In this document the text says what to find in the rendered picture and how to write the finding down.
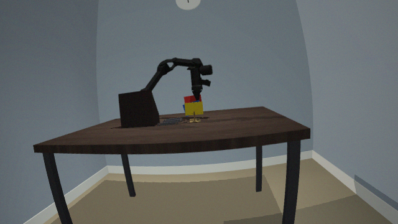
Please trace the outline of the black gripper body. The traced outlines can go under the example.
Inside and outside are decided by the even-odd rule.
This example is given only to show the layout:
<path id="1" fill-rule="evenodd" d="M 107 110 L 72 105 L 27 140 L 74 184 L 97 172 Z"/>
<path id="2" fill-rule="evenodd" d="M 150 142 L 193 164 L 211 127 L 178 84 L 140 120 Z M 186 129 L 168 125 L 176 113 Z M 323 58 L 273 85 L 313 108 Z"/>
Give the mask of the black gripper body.
<path id="1" fill-rule="evenodd" d="M 192 81 L 192 90 L 193 91 L 197 91 L 197 90 L 202 90 L 203 86 L 200 84 L 200 78 L 201 76 L 195 76 L 195 77 L 191 77 L 191 81 Z"/>

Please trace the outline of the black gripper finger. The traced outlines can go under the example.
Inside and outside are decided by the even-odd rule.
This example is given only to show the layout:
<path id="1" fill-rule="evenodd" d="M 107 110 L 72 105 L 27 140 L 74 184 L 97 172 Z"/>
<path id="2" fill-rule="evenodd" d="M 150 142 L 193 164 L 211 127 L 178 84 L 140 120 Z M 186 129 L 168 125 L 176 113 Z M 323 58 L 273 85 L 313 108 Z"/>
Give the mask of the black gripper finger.
<path id="1" fill-rule="evenodd" d="M 192 92 L 193 92 L 193 95 L 194 95 L 194 97 L 195 97 L 196 100 L 199 100 L 199 99 L 200 99 L 200 93 L 201 93 L 201 91 L 202 91 L 202 90 L 192 91 Z"/>

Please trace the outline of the yellow notched board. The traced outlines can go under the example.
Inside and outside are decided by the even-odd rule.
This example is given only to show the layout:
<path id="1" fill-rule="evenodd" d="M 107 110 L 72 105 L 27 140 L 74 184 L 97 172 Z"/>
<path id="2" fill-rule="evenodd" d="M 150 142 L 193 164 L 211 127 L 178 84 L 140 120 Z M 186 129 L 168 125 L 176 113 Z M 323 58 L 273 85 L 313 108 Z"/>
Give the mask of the yellow notched board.
<path id="1" fill-rule="evenodd" d="M 184 103 L 185 104 L 185 115 L 195 115 L 203 114 L 203 103 L 201 102 L 193 102 L 193 103 Z"/>

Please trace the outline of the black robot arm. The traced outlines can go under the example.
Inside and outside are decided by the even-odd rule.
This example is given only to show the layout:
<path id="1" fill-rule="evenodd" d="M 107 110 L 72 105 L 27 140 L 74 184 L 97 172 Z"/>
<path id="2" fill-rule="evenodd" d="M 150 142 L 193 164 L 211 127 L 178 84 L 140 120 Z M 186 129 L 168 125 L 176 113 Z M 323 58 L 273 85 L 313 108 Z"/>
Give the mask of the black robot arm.
<path id="1" fill-rule="evenodd" d="M 169 67 L 167 63 L 174 63 L 172 67 Z M 162 75 L 166 75 L 169 71 L 173 70 L 176 66 L 186 66 L 188 67 L 187 70 L 190 70 L 191 77 L 200 76 L 202 75 L 212 75 L 212 66 L 211 65 L 203 65 L 199 58 L 193 59 L 181 59 L 181 58 L 171 58 L 160 62 L 159 66 L 157 67 L 157 71 L 153 76 L 152 80 L 147 84 L 144 89 L 140 91 L 146 90 L 153 90 L 154 87 L 157 85 L 157 82 L 160 80 Z M 211 82 L 209 80 L 202 80 L 200 79 L 201 85 L 208 85 L 210 86 Z"/>

